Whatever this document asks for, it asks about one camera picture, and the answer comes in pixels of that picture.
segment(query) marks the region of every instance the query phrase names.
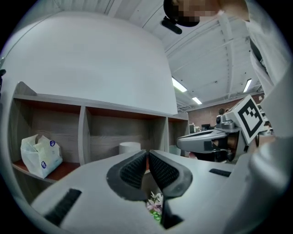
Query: wall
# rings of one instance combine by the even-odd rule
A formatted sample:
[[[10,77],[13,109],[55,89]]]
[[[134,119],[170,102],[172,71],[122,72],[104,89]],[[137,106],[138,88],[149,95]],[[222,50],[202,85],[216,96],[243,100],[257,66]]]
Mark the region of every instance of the wall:
[[[256,104],[259,104],[259,97],[260,95],[254,95],[252,96],[255,100]],[[216,117],[219,115],[219,110],[223,108],[226,110],[227,108],[232,108],[234,105],[236,105],[239,100],[235,100],[232,102],[224,103],[221,105],[211,106],[207,108],[198,109],[195,111],[188,112],[189,116],[189,123],[194,123],[195,126],[201,127],[202,124],[210,124],[211,126],[216,125]]]
[[[22,28],[2,51],[6,56],[21,38],[3,65],[4,85],[24,81],[37,93],[177,114],[168,60],[152,34],[88,12],[60,12],[39,22]]]

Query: fluorescent light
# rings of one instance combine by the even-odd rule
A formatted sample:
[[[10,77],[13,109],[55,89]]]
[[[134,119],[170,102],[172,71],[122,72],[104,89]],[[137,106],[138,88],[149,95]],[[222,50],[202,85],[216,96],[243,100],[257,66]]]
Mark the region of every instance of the fluorescent light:
[[[197,97],[192,98],[193,101],[195,101],[198,105],[202,104],[200,100],[198,100]]]
[[[247,83],[246,83],[246,87],[245,87],[245,89],[244,89],[244,93],[248,90],[248,88],[249,88],[249,85],[251,84],[251,79],[249,79],[248,81],[247,81]]]
[[[179,89],[181,92],[184,93],[187,91],[187,89],[182,84],[180,84],[177,80],[175,80],[173,77],[172,77],[172,82],[173,82],[173,86]]]

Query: flower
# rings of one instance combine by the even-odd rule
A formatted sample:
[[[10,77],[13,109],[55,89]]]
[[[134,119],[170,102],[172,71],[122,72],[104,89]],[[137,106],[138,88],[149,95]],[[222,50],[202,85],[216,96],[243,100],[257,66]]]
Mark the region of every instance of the flower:
[[[162,205],[158,201],[154,202],[152,200],[148,200],[146,207],[149,211],[154,210],[158,213],[162,213]]]
[[[157,196],[151,191],[151,193],[152,193],[152,198],[156,198]]]
[[[159,203],[161,203],[161,205],[162,205],[162,203],[163,203],[163,196],[161,195],[161,193],[158,193],[156,195],[156,197],[157,197],[157,200],[159,201]]]

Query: wooden shelf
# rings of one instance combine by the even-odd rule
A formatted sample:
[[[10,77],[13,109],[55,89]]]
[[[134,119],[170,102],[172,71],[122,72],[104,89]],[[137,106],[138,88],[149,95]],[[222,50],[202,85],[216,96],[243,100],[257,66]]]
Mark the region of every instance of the wooden shelf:
[[[33,175],[32,173],[30,173],[22,160],[19,160],[15,163],[12,163],[12,166],[15,169],[17,169],[17,170],[19,170],[29,176],[32,176],[32,177],[35,177],[35,178],[38,178],[40,180],[44,180],[44,181],[47,181],[50,183],[55,183],[56,181],[61,180],[63,177],[65,177],[66,175],[68,175],[69,173],[71,173],[72,171],[77,169],[78,167],[80,167],[80,164],[79,163],[62,162],[54,171],[52,171],[44,179],[37,177],[37,176]]]
[[[157,111],[102,101],[37,94],[17,84],[9,114],[9,156],[27,201],[79,166],[119,154],[121,142],[168,152],[176,138],[189,134],[188,114]],[[63,162],[46,178],[30,173],[21,157],[22,139],[38,134],[54,140]],[[150,173],[148,161],[146,174]]]

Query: black rubber pad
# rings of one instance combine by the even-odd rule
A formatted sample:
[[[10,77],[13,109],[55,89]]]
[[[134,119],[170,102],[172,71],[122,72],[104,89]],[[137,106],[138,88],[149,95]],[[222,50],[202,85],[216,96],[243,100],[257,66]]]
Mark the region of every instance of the black rubber pad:
[[[115,165],[107,172],[109,187],[121,198],[129,201],[146,201],[141,190],[142,178],[147,167],[147,153],[141,150]]]
[[[211,169],[210,172],[214,173],[214,174],[217,174],[219,176],[225,176],[225,177],[229,177],[230,174],[231,174],[230,171],[219,170],[219,169]]]
[[[81,191],[71,188],[61,201],[44,217],[51,223],[59,226],[80,195]]]
[[[192,173],[188,168],[158,152],[150,150],[149,164],[152,176],[166,200],[182,196],[192,183]]]

